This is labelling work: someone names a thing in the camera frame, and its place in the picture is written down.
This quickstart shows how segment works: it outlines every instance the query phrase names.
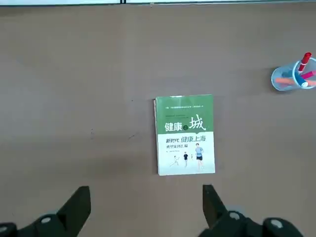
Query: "pink marker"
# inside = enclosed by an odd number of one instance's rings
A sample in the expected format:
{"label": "pink marker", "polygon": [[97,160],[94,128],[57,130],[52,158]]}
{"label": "pink marker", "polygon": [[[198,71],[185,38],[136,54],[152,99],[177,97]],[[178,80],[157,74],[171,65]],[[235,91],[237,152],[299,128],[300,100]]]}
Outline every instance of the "pink marker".
{"label": "pink marker", "polygon": [[303,79],[307,79],[307,78],[311,78],[311,77],[313,77],[315,75],[316,75],[316,71],[310,71],[308,73],[305,73],[305,74],[301,75],[301,77]]}

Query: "book cover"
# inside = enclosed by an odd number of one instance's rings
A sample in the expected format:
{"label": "book cover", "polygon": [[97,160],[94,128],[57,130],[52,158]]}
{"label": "book cover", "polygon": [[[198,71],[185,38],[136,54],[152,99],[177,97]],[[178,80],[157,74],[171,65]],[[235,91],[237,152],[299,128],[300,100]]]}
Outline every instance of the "book cover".
{"label": "book cover", "polygon": [[159,175],[215,173],[213,96],[154,101]]}

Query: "blue marker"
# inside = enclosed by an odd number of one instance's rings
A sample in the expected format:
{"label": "blue marker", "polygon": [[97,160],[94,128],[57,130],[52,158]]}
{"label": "blue marker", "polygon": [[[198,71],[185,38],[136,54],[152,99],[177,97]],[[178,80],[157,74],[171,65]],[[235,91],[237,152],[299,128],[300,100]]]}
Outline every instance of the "blue marker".
{"label": "blue marker", "polygon": [[305,81],[297,71],[294,72],[294,76],[295,76],[295,80],[297,81],[297,83],[299,84],[299,86],[301,87],[307,87],[308,86],[308,82]]}

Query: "cartoon person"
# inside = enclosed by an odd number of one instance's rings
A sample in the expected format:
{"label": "cartoon person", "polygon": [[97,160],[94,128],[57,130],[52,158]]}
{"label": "cartoon person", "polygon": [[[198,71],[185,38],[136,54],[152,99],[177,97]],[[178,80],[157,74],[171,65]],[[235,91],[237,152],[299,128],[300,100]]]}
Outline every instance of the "cartoon person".
{"label": "cartoon person", "polygon": [[197,155],[197,165],[198,165],[198,170],[199,167],[201,166],[202,168],[203,166],[203,156],[202,153],[204,152],[203,148],[199,146],[199,143],[196,143],[196,155]]}
{"label": "cartoon person", "polygon": [[188,166],[188,154],[186,152],[184,152],[184,162],[186,163],[186,167]]}
{"label": "cartoon person", "polygon": [[179,165],[178,159],[179,159],[179,158],[177,158],[176,156],[174,156],[174,163],[172,163],[172,164],[170,165],[170,167],[173,166],[174,164]]}

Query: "plastic cup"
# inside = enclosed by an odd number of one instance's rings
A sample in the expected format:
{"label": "plastic cup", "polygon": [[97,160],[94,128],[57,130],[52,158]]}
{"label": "plastic cup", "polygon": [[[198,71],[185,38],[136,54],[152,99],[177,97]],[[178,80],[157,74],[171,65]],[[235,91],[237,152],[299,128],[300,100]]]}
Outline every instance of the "plastic cup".
{"label": "plastic cup", "polygon": [[[298,67],[300,65],[300,61],[295,63],[282,66],[276,68],[271,75],[271,83],[276,90],[279,91],[288,91],[288,90],[296,90],[296,89],[312,89],[315,86],[310,86],[308,83],[300,76],[298,73]],[[316,59],[310,58],[308,64],[306,65],[302,74],[316,71]],[[293,83],[278,83],[276,82],[277,78],[289,78],[293,80]],[[308,80],[316,79],[316,76],[308,78]]]}

